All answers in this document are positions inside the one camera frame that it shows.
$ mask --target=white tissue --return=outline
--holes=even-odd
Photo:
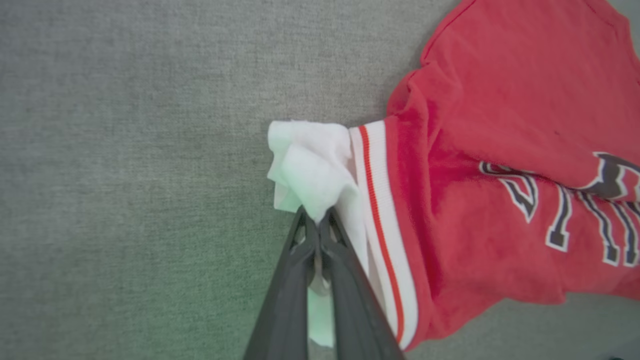
[[[306,121],[274,121],[269,126],[273,163],[267,177],[275,182],[273,206],[296,212],[302,205],[318,224],[335,206],[344,230],[369,275],[367,236],[362,200],[348,169],[353,155],[346,127]],[[319,345],[333,346],[330,297],[308,291],[309,337]]]

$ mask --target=white stripe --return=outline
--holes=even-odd
[[[373,190],[378,201],[378,214],[382,231],[387,244],[387,252],[391,259],[396,282],[400,291],[400,298],[403,307],[404,332],[400,339],[400,346],[406,348],[410,343],[418,327],[418,302],[413,284],[413,276],[407,260],[400,226],[397,222],[396,207],[391,194],[391,186],[387,172],[387,143],[384,121],[377,121],[366,125],[369,135],[369,163],[371,166]],[[355,155],[356,172],[358,176],[358,187],[363,195],[365,207],[365,226],[367,237],[371,246],[373,260],[380,274],[380,283],[385,296],[385,305],[389,325],[397,334],[397,311],[396,303],[391,287],[389,272],[385,266],[382,256],[382,249],[376,226],[374,223],[371,203],[369,199],[369,189],[367,188],[367,175],[364,164],[364,149],[360,130],[350,129],[351,140]]]

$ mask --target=red stripe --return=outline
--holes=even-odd
[[[369,202],[371,203],[371,212],[373,213],[373,222],[376,226],[376,232],[378,233],[378,241],[380,242],[380,249],[382,250],[382,258],[385,260],[385,266],[389,274],[389,280],[391,281],[391,290],[394,293],[394,301],[396,302],[396,313],[398,319],[398,333],[396,335],[396,341],[400,343],[402,335],[404,333],[404,312],[402,308],[402,301],[400,299],[400,289],[396,280],[396,273],[391,263],[391,257],[387,250],[387,241],[385,240],[385,234],[382,231],[382,223],[380,222],[380,213],[378,212],[378,200],[376,199],[376,192],[373,188],[373,175],[371,174],[371,159],[369,156],[369,134],[367,128],[364,126],[359,127],[360,136],[362,136],[362,147],[364,156],[364,167],[367,172],[367,188],[369,189]]]

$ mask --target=red t-shirt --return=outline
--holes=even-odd
[[[403,347],[503,298],[640,299],[640,61],[604,0],[462,0],[351,130]]]

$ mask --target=gray fabric surface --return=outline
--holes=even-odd
[[[292,219],[269,122],[382,118],[455,3],[0,2],[0,359],[239,358]],[[639,321],[507,301],[408,358],[590,359]]]

